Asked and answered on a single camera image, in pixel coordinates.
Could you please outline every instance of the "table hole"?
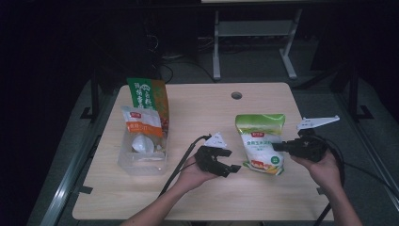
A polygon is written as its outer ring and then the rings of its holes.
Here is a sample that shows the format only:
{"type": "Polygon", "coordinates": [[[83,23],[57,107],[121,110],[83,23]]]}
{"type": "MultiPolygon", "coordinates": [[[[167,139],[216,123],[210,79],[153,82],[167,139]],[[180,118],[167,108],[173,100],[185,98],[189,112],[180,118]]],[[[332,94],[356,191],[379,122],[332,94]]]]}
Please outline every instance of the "table hole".
{"type": "Polygon", "coordinates": [[[241,94],[241,92],[232,92],[231,97],[234,100],[240,100],[241,98],[243,98],[243,94],[241,94]]]}

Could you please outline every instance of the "person's left hand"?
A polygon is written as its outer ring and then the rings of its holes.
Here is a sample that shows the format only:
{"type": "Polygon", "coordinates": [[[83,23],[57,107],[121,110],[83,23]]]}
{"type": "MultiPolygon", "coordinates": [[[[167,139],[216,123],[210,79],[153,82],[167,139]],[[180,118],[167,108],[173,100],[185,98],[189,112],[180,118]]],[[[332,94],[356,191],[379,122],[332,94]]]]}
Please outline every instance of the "person's left hand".
{"type": "Polygon", "coordinates": [[[180,172],[179,178],[174,186],[177,186],[184,192],[201,186],[204,182],[218,177],[208,171],[202,171],[196,163],[194,156],[189,157],[180,172]]]}

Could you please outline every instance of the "forearm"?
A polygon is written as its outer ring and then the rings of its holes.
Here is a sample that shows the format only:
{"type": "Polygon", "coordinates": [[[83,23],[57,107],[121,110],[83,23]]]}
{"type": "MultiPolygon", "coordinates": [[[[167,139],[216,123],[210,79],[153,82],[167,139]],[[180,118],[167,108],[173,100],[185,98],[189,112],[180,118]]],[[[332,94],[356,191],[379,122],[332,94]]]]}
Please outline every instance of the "forearm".
{"type": "Polygon", "coordinates": [[[159,225],[184,194],[184,191],[173,186],[149,206],[124,221],[121,226],[159,225]]]}
{"type": "Polygon", "coordinates": [[[336,189],[327,192],[336,225],[362,225],[352,204],[348,200],[343,189],[336,189]]]}

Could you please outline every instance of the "red logo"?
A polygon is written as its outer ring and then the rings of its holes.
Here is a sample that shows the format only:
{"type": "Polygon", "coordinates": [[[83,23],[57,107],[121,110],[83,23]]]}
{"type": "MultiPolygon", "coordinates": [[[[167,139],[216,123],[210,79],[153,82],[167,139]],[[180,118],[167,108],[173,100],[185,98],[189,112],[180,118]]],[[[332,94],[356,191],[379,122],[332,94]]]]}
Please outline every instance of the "red logo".
{"type": "Polygon", "coordinates": [[[264,133],[263,132],[252,132],[252,133],[250,133],[250,135],[252,137],[264,137],[264,133]]]}
{"type": "Polygon", "coordinates": [[[141,114],[137,113],[137,112],[130,112],[130,117],[131,118],[141,119],[141,114]]]}

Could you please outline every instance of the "white table leg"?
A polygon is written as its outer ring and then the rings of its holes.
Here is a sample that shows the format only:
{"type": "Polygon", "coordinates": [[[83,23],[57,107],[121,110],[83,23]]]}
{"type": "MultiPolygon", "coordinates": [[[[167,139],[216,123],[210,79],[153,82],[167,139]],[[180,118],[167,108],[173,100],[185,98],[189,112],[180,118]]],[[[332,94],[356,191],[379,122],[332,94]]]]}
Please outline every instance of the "white table leg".
{"type": "Polygon", "coordinates": [[[219,62],[219,12],[215,13],[215,38],[214,38],[214,79],[220,80],[220,62],[219,62]]]}
{"type": "Polygon", "coordinates": [[[293,67],[293,64],[291,63],[291,59],[288,57],[288,54],[290,53],[291,45],[293,44],[296,29],[298,27],[300,15],[302,13],[302,9],[298,9],[295,14],[295,18],[293,20],[293,23],[291,24],[290,31],[288,33],[288,41],[287,44],[283,49],[279,49],[279,53],[281,55],[282,62],[284,63],[285,69],[287,70],[288,76],[291,79],[296,79],[296,73],[293,67]]]}

